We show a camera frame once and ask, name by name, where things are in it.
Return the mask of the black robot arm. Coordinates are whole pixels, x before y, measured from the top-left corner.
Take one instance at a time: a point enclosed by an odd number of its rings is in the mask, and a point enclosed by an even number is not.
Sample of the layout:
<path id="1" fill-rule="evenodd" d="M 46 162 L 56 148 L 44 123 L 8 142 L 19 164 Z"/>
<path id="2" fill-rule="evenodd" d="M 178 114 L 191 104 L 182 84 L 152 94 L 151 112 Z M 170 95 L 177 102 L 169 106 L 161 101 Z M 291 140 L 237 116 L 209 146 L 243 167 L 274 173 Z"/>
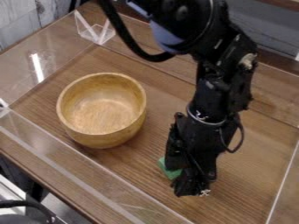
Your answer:
<path id="1" fill-rule="evenodd" d="M 234 153 L 237 133 L 243 133 L 239 112 L 253 101 L 251 81 L 258 68 L 258 45 L 230 20 L 226 0 L 126 0 L 150 20 L 163 48 L 147 53 L 132 38 L 111 0 L 99 6 L 131 51 L 144 60 L 163 62 L 189 54 L 198 62 L 195 95 L 186 112 L 174 115 L 163 167 L 179 175 L 174 194 L 203 196 L 218 177 L 217 159 Z"/>

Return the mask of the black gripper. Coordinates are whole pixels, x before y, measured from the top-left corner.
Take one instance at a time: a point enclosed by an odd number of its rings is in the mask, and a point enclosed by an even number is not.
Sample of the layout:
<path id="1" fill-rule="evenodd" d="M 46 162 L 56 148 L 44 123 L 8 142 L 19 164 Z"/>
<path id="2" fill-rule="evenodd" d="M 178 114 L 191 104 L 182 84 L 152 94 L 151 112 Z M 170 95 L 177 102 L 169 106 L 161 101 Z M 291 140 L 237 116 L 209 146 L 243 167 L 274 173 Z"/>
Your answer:
<path id="1" fill-rule="evenodd" d="M 229 147 L 241 126 L 239 115 L 229 118 L 221 126 L 205 124 L 183 113 L 174 116 L 166 144 L 165 165 L 182 173 L 171 187 L 178 197 L 203 196 L 211 191 L 217 180 L 217 160 Z M 183 152 L 189 151 L 198 165 L 187 165 Z"/>

